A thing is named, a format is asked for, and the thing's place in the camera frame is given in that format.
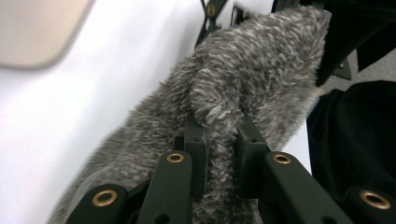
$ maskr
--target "gray fur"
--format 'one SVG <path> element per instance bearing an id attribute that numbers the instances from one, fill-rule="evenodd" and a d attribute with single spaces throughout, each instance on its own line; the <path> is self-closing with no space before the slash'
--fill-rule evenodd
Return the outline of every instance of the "gray fur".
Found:
<path id="1" fill-rule="evenodd" d="M 107 138 L 50 223 L 65 223 L 89 189 L 106 183 L 131 189 L 150 178 L 183 134 L 189 112 L 210 147 L 207 191 L 193 205 L 193 223 L 261 223 L 255 201 L 233 192 L 236 127 L 247 113 L 269 147 L 282 149 L 315 100 L 326 30 L 321 12 L 297 7 L 212 34 Z"/>

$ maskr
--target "metal ring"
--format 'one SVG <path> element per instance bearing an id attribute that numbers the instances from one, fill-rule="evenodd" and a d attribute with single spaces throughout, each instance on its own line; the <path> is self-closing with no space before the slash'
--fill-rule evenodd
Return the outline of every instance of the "metal ring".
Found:
<path id="1" fill-rule="evenodd" d="M 213 3 L 207 5 L 207 15 L 213 16 L 216 13 L 216 6 Z"/>
<path id="2" fill-rule="evenodd" d="M 110 194 L 110 198 L 106 199 L 106 200 L 99 200 L 100 196 L 104 195 L 104 194 Z M 103 207 L 106 205 L 109 205 L 111 203 L 114 203 L 114 201 L 116 201 L 117 199 L 117 192 L 113 189 L 105 189 L 102 190 L 100 192 L 98 192 L 93 198 L 92 198 L 92 203 L 95 206 L 98 207 Z"/>
<path id="3" fill-rule="evenodd" d="M 181 162 L 184 160 L 184 156 L 178 153 L 172 153 L 170 154 L 167 158 L 168 161 L 172 162 L 172 163 L 177 163 L 177 162 Z"/>
<path id="4" fill-rule="evenodd" d="M 282 163 L 282 164 L 289 164 L 291 163 L 291 159 L 285 155 L 282 154 L 276 154 L 274 156 L 274 161 Z"/>
<path id="5" fill-rule="evenodd" d="M 379 194 L 369 190 L 362 190 L 360 196 L 365 203 L 370 204 L 372 207 L 376 207 L 378 209 L 390 209 L 390 202 Z"/>

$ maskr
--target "fur texture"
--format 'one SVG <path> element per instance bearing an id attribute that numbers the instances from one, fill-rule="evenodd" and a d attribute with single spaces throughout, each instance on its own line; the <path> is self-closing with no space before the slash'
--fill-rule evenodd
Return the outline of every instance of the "fur texture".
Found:
<path id="1" fill-rule="evenodd" d="M 131 189 L 150 178 L 189 112 L 210 147 L 207 191 L 193 205 L 193 223 L 261 223 L 256 202 L 233 192 L 236 127 L 247 113 L 272 150 L 284 146 L 315 100 L 326 30 L 321 12 L 297 7 L 216 31 L 98 149 L 50 223 L 65 223 L 89 189 Z"/>

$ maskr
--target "white surface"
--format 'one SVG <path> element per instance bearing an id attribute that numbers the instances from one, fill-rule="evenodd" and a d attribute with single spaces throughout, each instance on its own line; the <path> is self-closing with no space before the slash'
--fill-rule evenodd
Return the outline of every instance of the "white surface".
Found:
<path id="1" fill-rule="evenodd" d="M 60 62 L 0 68 L 0 223 L 47 221 L 101 141 L 192 53 L 203 18 L 198 0 L 97 1 Z M 295 139 L 307 152 L 305 127 Z"/>

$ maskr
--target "beige surface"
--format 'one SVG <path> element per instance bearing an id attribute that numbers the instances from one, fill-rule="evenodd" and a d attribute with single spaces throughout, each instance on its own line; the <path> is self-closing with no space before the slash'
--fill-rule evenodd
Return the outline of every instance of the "beige surface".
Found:
<path id="1" fill-rule="evenodd" d="M 92 0 L 1 0 L 0 64 L 41 67 L 59 59 Z"/>

